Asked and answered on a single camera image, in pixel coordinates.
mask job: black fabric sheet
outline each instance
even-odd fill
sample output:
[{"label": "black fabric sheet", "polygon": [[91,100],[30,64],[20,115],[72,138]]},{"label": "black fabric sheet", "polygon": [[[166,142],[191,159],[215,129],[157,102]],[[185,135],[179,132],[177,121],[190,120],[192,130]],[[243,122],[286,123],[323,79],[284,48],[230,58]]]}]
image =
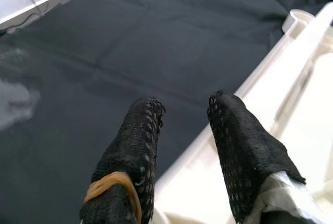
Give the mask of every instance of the black fabric sheet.
[{"label": "black fabric sheet", "polygon": [[[167,110],[161,176],[208,123],[209,95],[237,90],[282,37],[288,11],[315,14],[325,3],[73,0],[3,37],[0,85],[39,100],[0,131],[0,223],[79,223],[91,173],[145,95]],[[0,103],[23,112],[32,102]]]}]

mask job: black mesh glove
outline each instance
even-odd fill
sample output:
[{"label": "black mesh glove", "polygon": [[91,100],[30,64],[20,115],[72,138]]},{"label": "black mesh glove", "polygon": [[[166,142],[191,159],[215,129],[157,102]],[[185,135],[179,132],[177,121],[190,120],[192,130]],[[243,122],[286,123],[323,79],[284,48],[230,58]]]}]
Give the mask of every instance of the black mesh glove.
[{"label": "black mesh glove", "polygon": [[290,178],[305,183],[285,146],[265,131],[238,97],[224,91],[212,95],[208,118],[237,223],[250,215],[269,175],[285,171]]},{"label": "black mesh glove", "polygon": [[[157,140],[164,112],[163,105],[153,97],[136,101],[92,176],[95,182],[115,171],[126,172],[140,200],[142,224],[148,224],[153,214]],[[127,191],[121,185],[86,202],[80,219],[83,224],[136,223]]]}]

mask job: dark gray cloth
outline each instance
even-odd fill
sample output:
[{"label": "dark gray cloth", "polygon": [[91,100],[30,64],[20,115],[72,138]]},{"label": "dark gray cloth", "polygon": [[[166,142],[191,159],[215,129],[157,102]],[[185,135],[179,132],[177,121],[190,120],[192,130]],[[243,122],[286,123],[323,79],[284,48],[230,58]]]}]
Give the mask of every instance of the dark gray cloth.
[{"label": "dark gray cloth", "polygon": [[0,41],[0,79],[39,95],[0,132],[0,223],[77,223],[128,107],[167,114],[157,177],[208,123],[207,99],[245,81],[293,8],[325,0],[73,0]]}]

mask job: black mesh covering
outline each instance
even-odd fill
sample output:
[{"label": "black mesh covering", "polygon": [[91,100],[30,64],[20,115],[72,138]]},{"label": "black mesh covering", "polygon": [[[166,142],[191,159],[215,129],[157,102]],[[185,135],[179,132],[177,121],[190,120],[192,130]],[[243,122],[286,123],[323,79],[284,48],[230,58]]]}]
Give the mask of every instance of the black mesh covering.
[{"label": "black mesh covering", "polygon": [[285,146],[268,134],[236,96],[219,91],[209,99],[208,118],[236,222],[251,213],[260,186],[270,174],[286,171],[305,183]]},{"label": "black mesh covering", "polygon": [[[164,112],[153,97],[136,101],[92,176],[95,182],[115,171],[126,172],[139,196],[142,224],[147,224],[153,213],[157,139]],[[83,224],[136,223],[126,190],[120,185],[84,204],[80,218]]]}]

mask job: orange rubber band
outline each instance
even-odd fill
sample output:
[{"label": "orange rubber band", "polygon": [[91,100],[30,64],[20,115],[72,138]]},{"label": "orange rubber band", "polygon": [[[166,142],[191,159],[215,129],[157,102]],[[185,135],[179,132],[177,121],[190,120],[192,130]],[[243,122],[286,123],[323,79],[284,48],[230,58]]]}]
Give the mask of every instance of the orange rubber band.
[{"label": "orange rubber band", "polygon": [[137,196],[131,178],[125,172],[116,171],[107,176],[104,176],[98,181],[93,182],[89,186],[87,196],[84,198],[83,202],[86,203],[87,201],[101,195],[109,188],[117,184],[120,184],[126,188],[127,192],[129,193],[129,201],[134,209],[136,221],[138,224],[141,224],[142,211],[139,197]]}]

